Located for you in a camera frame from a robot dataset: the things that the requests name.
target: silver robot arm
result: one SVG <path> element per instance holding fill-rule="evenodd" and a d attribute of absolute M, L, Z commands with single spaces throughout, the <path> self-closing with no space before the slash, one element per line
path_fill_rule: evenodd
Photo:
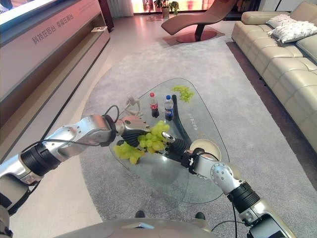
<path fill-rule="evenodd" d="M 236 166 L 219 162 L 213 155 L 204 153 L 203 149 L 195 153 L 186 151 L 185 154 L 190 171 L 211 179 L 233 203 L 240 219 L 251 227 L 248 238 L 295 238 L 270 205 L 240 177 Z"/>
<path fill-rule="evenodd" d="M 0 238 L 12 236 L 9 216 L 29 197 L 29 186 L 37 184 L 47 172 L 89 146 L 109 146 L 117 135 L 137 146 L 137 137 L 147 132 L 149 125 L 136 116 L 114 123 L 108 115 L 92 115 L 62 126 L 44 141 L 6 160 L 0 165 Z"/>

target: grape bunch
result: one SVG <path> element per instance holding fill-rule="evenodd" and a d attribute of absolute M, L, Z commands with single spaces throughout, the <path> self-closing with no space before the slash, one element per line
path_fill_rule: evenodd
<path fill-rule="evenodd" d="M 162 132 L 168 132 L 169 125 L 164 124 L 162 120 L 159 120 L 158 123 L 151 128 L 151 133 L 146 135 L 140 135 L 138 137 L 139 145 L 141 148 L 146 148 L 150 154 L 153 154 L 156 151 L 163 150 L 165 148 L 163 141 L 165 141 L 162 136 Z"/>
<path fill-rule="evenodd" d="M 176 85 L 172 88 L 173 92 L 179 92 L 180 100 L 189 103 L 190 99 L 194 96 L 194 92 L 190 91 L 189 87 Z"/>
<path fill-rule="evenodd" d="M 155 153 L 156 151 L 164 150 L 165 146 L 163 141 L 165 139 L 162 136 L 162 132 L 168 132 L 169 125 L 164 124 L 162 120 L 151 128 L 151 133 L 145 135 L 140 135 L 138 137 L 139 147 L 141 149 L 135 148 L 124 142 L 121 145 L 115 145 L 113 150 L 117 157 L 121 159 L 129 159 L 130 163 L 136 164 L 140 157 L 145 155 L 147 150 L 150 154 Z"/>
<path fill-rule="evenodd" d="M 124 142 L 122 145 L 115 145 L 113 150 L 117 157 L 124 160 L 129 159 L 130 163 L 134 165 L 138 162 L 138 159 L 145 154 L 143 150 L 139 150 L 127 142 Z"/>

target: potted plant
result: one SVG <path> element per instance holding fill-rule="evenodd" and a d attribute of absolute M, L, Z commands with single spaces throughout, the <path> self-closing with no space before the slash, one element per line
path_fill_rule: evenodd
<path fill-rule="evenodd" d="M 169 4 L 168 0 L 155 0 L 154 5 L 156 8 L 162 8 L 163 18 L 169 18 Z"/>
<path fill-rule="evenodd" d="M 170 10 L 174 13 L 174 15 L 177 15 L 178 14 L 178 11 L 179 10 L 179 5 L 178 5 L 178 2 L 177 1 L 172 1 L 169 3 L 169 8 Z"/>

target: leather sofa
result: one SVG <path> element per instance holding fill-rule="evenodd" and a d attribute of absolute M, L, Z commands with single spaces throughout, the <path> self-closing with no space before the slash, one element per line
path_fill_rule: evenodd
<path fill-rule="evenodd" d="M 235 23 L 232 39 L 285 107 L 317 152 L 317 35 L 282 44 L 266 22 L 279 14 L 317 26 L 317 5 L 302 2 L 292 13 L 251 11 Z"/>

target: floor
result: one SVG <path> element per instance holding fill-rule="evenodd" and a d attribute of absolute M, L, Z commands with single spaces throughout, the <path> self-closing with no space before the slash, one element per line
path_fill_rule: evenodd
<path fill-rule="evenodd" d="M 80 120 L 85 103 L 100 77 L 127 54 L 155 42 L 169 47 L 168 34 L 160 27 L 161 24 L 162 20 L 156 15 L 115 19 L 110 42 L 56 121 L 51 133 L 61 125 Z M 230 41 L 233 25 L 233 21 L 222 21 L 212 27 L 225 34 Z M 182 32 L 194 30 L 193 26 Z M 10 221 L 10 228 L 16 238 L 54 237 L 101 222 L 86 189 L 79 158 L 73 157 L 57 170 L 48 173 L 37 191 Z"/>

